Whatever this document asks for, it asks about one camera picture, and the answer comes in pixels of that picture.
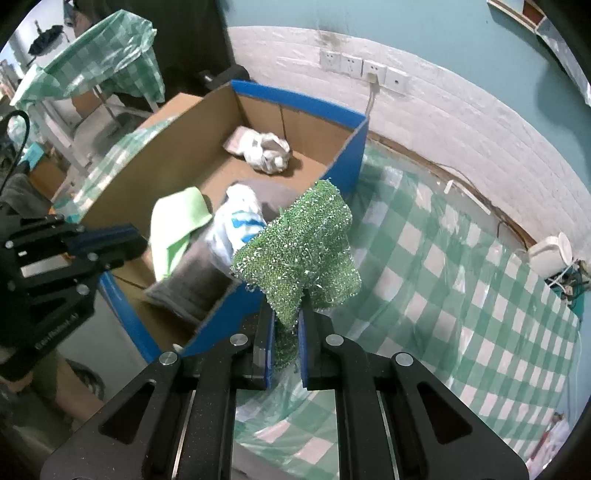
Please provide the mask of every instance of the white cloth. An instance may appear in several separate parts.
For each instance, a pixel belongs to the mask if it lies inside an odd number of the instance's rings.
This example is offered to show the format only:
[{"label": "white cloth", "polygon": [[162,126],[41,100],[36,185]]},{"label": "white cloth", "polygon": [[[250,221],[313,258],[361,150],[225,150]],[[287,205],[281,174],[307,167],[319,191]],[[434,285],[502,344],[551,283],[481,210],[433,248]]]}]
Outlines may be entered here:
[{"label": "white cloth", "polygon": [[234,255],[267,224],[251,188],[236,184],[226,191],[228,199],[217,209],[206,234],[214,265],[227,275]]},{"label": "white cloth", "polygon": [[542,473],[542,470],[558,453],[560,447],[564,445],[569,434],[570,427],[566,420],[560,420],[552,427],[535,458],[527,460],[526,465],[530,472],[530,480]]},{"label": "white cloth", "polygon": [[232,155],[243,156],[254,170],[267,174],[284,171],[289,165],[289,143],[275,134],[260,134],[247,127],[238,127],[224,148]]}]

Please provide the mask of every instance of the power cord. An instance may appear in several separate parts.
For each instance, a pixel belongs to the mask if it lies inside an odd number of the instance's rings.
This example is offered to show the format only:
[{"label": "power cord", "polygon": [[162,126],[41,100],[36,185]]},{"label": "power cord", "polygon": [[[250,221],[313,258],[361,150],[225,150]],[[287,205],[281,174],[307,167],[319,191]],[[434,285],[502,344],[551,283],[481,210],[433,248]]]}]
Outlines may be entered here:
[{"label": "power cord", "polygon": [[2,191],[4,190],[4,187],[6,186],[6,182],[8,181],[8,178],[10,177],[10,175],[13,174],[14,169],[17,167],[18,161],[21,159],[22,151],[25,148],[25,144],[27,143],[27,140],[29,138],[29,132],[31,129],[31,122],[29,120],[29,116],[25,112],[23,112],[22,110],[14,110],[14,111],[10,112],[7,116],[5,116],[2,120],[0,120],[0,132],[2,134],[8,133],[8,122],[10,121],[10,119],[13,116],[20,116],[24,119],[24,121],[25,121],[25,138],[23,138],[21,148],[18,150],[18,153],[17,153],[16,157],[14,158],[12,165],[10,166],[10,169],[8,170],[6,177],[4,177],[4,180],[2,182],[2,186],[0,186],[0,195],[2,195]]},{"label": "power cord", "polygon": [[523,237],[523,235],[521,235],[521,233],[517,230],[517,228],[515,228],[510,222],[509,219],[507,218],[507,216],[504,214],[503,211],[501,211],[500,208],[496,207],[487,197],[485,197],[483,195],[483,193],[478,190],[478,188],[476,187],[476,185],[474,185],[474,182],[471,181],[471,179],[464,173],[462,172],[462,170],[459,170],[456,167],[453,167],[451,165],[446,165],[445,163],[438,163],[435,161],[431,161],[431,163],[437,165],[438,167],[443,168],[444,170],[446,168],[449,168],[450,170],[455,171],[456,173],[459,173],[462,177],[464,177],[465,182],[472,187],[477,194],[480,196],[480,201],[491,211],[493,212],[497,218],[500,218],[499,223],[496,226],[496,237],[499,238],[499,233],[500,233],[500,228],[501,225],[504,223],[507,227],[509,227],[513,233],[519,237],[519,240],[521,240],[521,243],[523,243],[523,246],[525,247],[525,249],[527,250],[527,242],[525,241],[525,238]]},{"label": "power cord", "polygon": [[375,96],[379,92],[378,76],[374,72],[368,73],[369,82],[369,100],[365,107],[365,116],[369,118],[371,110],[374,108]]}]

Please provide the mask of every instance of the teal wall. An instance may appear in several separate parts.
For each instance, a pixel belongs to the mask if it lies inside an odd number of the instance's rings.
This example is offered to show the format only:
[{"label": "teal wall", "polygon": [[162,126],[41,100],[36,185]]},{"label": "teal wall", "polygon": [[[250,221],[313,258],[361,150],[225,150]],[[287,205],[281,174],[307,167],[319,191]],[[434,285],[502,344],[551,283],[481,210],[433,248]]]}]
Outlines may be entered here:
[{"label": "teal wall", "polygon": [[319,28],[414,53],[487,90],[591,190],[591,108],[536,36],[486,0],[219,0],[228,26]]}]

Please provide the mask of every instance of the black umbrella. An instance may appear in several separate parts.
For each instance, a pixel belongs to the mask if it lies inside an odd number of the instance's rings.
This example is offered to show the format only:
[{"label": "black umbrella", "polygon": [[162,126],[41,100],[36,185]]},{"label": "black umbrella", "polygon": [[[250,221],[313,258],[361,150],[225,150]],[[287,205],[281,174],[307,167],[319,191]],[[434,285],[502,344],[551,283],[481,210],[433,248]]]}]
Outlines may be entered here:
[{"label": "black umbrella", "polygon": [[41,31],[41,28],[39,27],[39,22],[37,20],[35,20],[35,25],[37,26],[37,32],[39,33],[39,36],[33,41],[31,46],[29,47],[29,55],[38,57],[40,55],[45,55],[48,51],[51,50],[51,46],[56,42],[60,35],[64,33],[64,26],[54,25],[49,30],[45,30],[43,32]]}]

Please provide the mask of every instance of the person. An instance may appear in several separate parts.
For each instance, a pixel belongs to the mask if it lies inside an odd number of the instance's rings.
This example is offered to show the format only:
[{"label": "person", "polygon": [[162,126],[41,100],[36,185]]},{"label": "person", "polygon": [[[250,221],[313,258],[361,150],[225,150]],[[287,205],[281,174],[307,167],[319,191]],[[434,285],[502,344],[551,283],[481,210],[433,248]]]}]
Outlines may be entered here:
[{"label": "person", "polygon": [[102,400],[78,378],[57,351],[47,355],[20,380],[9,382],[0,377],[0,382],[16,395],[30,387],[80,424],[89,420],[103,406]]}]

